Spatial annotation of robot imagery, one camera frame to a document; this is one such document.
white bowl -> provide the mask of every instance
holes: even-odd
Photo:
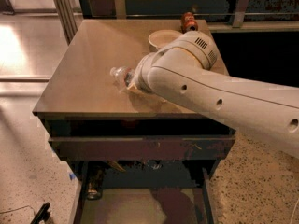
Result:
[[[181,35],[181,32],[175,30],[159,30],[149,35],[149,43],[158,50]]]

black cable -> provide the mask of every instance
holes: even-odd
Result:
[[[5,214],[5,213],[15,212],[15,211],[21,210],[21,209],[26,208],[26,207],[31,208],[31,209],[34,211],[34,215],[36,216],[35,209],[34,209],[31,205],[25,205],[25,206],[20,207],[20,208],[17,208],[17,209],[13,209],[13,210],[5,211],[5,212],[0,212],[0,215],[1,215],[1,214]]]

speckled floor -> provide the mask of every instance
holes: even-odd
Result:
[[[8,63],[4,56],[0,58],[0,76],[50,76],[66,50],[58,18],[0,15],[0,29],[4,26],[15,35],[14,45],[19,44],[19,53],[14,56],[19,60]],[[79,183],[71,180],[69,168],[52,152],[45,129],[32,115],[44,88],[45,84],[0,83],[0,212],[26,205],[37,212],[44,202],[50,202],[51,218],[47,223],[71,223]],[[299,197],[299,160],[236,133],[235,145],[212,177],[211,188],[219,224],[290,223]],[[157,217],[157,222],[152,219],[139,223],[163,223],[161,206],[152,207],[154,198],[142,195],[146,201],[123,193],[117,199],[121,203],[129,199],[138,210],[142,204],[149,208],[148,215]],[[119,205],[118,213],[123,213],[121,210]],[[33,210],[25,208],[0,214],[0,223],[26,224],[33,216]],[[123,219],[109,223],[128,222]],[[294,223],[299,223],[299,207]]]

white wire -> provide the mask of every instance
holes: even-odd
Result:
[[[296,208],[297,208],[298,203],[299,203],[299,198],[298,198],[298,200],[297,200],[297,203],[296,203],[295,207],[294,207],[293,210],[292,210],[292,216],[291,216],[290,224],[292,224],[292,219],[293,219],[293,216],[295,215],[295,211],[296,211]]]

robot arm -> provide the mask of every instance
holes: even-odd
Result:
[[[187,32],[144,57],[134,83],[299,158],[299,89],[211,72],[217,52],[209,36]]]

